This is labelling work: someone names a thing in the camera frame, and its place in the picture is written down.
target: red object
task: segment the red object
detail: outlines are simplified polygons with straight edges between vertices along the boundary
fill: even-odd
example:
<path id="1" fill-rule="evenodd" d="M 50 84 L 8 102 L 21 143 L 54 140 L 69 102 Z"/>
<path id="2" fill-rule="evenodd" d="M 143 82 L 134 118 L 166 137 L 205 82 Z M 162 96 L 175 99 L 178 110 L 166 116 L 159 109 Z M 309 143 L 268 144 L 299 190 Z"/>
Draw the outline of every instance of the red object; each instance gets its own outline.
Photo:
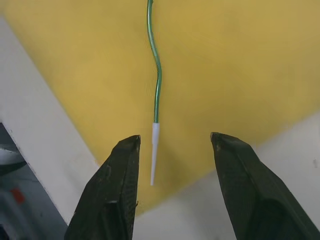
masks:
<path id="1" fill-rule="evenodd" d="M 21 191 L 19 190 L 19 188 L 13 188 L 10 190 L 10 192 L 12 193 L 15 201 L 18 204 L 22 204 L 25 201 L 25 197 L 23 196 L 23 194 L 21 193 Z"/>

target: insulated wire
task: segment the insulated wire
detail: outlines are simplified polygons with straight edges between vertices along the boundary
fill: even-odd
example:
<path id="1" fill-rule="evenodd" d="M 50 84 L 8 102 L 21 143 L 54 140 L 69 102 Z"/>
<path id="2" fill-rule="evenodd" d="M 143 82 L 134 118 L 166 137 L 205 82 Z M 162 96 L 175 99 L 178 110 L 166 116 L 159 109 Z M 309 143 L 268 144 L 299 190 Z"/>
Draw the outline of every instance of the insulated wire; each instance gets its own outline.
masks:
<path id="1" fill-rule="evenodd" d="M 152 53 L 154 56 L 154 60 L 156 63 L 157 69 L 157 80 L 156 80 L 156 87 L 155 87 L 155 94 L 154 94 L 154 123 L 159 123 L 159 104 L 160 104 L 160 91 L 161 91 L 161 83 L 162 83 L 162 68 L 160 63 L 160 58 L 158 55 L 158 51 L 156 48 L 155 38 L 152 31 L 152 4 L 154 3 L 153 0 L 148 0 L 147 5 L 147 28 L 148 28 L 148 37 L 149 42 L 151 45 Z"/>

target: yellow surface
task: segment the yellow surface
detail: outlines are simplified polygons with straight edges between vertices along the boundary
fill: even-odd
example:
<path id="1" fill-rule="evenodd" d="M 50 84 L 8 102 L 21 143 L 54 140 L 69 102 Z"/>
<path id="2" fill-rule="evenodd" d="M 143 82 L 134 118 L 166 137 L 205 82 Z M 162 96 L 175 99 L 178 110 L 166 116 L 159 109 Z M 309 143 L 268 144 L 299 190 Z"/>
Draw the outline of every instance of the yellow surface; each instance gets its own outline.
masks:
<path id="1" fill-rule="evenodd" d="M 163 85 L 150 187 L 156 65 L 146 7 L 8 0 L 4 8 L 100 164 L 117 141 L 141 135 L 139 213 L 214 168 L 210 132 L 261 143 L 320 107 L 319 1 L 155 0 Z"/>

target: white plastic tip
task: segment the white plastic tip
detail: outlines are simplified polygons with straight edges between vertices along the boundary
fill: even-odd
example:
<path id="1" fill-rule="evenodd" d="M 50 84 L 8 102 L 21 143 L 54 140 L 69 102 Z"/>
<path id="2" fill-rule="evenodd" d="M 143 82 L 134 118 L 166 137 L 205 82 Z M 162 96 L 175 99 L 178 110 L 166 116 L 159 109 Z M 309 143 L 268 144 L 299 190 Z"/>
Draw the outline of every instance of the white plastic tip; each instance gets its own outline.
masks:
<path id="1" fill-rule="evenodd" d="M 152 125 L 152 165 L 151 165 L 151 182 L 150 182 L 151 186 L 153 186 L 155 183 L 159 132 L 160 132 L 160 124 L 154 122 Z"/>

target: white surface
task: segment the white surface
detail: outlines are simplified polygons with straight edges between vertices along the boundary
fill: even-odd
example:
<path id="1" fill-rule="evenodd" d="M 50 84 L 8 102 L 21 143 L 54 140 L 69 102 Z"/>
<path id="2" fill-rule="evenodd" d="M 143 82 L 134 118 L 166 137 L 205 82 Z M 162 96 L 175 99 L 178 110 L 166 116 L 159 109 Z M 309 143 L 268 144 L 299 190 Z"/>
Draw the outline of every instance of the white surface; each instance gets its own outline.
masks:
<path id="1" fill-rule="evenodd" d="M 159 132 L 160 132 L 160 123 L 154 122 L 152 124 L 152 164 L 151 164 L 151 186 L 155 183 L 155 172 L 157 165 L 157 152 L 159 144 Z"/>
<path id="2" fill-rule="evenodd" d="M 98 166 L 3 17 L 0 121 L 68 224 Z"/>
<path id="3" fill-rule="evenodd" d="M 254 148 L 260 160 L 284 181 L 318 229 L 319 126 L 320 113 Z M 211 173 L 157 208 L 137 217 L 133 239 L 235 240 L 217 172 Z"/>

